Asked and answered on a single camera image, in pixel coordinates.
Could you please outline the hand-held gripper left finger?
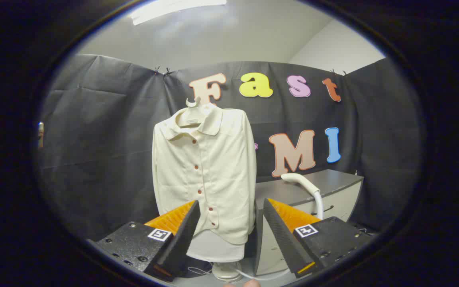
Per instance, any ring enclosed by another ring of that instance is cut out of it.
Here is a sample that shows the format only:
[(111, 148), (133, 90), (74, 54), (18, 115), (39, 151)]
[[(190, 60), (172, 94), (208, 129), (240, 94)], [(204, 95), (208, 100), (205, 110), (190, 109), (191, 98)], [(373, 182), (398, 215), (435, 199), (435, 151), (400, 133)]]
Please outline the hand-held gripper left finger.
[(88, 245), (110, 265), (138, 278), (172, 282), (183, 272), (200, 217), (197, 200), (147, 223), (131, 221)]

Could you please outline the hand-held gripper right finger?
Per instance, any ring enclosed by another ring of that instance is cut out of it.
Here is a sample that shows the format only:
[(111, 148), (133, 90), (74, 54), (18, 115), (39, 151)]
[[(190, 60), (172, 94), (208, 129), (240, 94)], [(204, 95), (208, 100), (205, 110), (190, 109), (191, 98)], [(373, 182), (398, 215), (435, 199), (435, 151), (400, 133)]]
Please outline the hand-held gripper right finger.
[(368, 246), (372, 236), (335, 216), (319, 219), (266, 198), (263, 215), (296, 278), (339, 264)]

